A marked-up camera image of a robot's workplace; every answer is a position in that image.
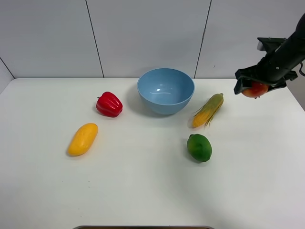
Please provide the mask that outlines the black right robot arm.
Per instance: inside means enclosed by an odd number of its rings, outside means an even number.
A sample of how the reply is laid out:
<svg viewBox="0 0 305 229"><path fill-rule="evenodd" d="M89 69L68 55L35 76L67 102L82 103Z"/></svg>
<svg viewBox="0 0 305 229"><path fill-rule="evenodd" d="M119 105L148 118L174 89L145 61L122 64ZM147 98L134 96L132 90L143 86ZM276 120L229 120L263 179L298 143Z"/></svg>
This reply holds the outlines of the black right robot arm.
<svg viewBox="0 0 305 229"><path fill-rule="evenodd" d="M268 85L268 91L286 87L286 81L298 75L293 69L305 60L305 17L302 16L289 38L258 38L257 49L266 55L254 66L235 73L234 93L240 94L252 87L253 82Z"/></svg>

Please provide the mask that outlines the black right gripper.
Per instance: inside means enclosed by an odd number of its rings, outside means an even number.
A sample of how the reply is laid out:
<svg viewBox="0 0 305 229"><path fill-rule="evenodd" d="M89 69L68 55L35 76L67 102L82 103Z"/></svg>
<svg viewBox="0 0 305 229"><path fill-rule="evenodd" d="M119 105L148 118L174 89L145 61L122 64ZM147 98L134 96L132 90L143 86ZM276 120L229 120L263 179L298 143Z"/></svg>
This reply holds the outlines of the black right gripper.
<svg viewBox="0 0 305 229"><path fill-rule="evenodd" d="M252 87L252 81L268 85L268 92L285 88L286 81L293 81L297 73L293 68L305 59L304 40L286 40L276 51L267 53L258 64L239 69L234 94Z"/></svg>

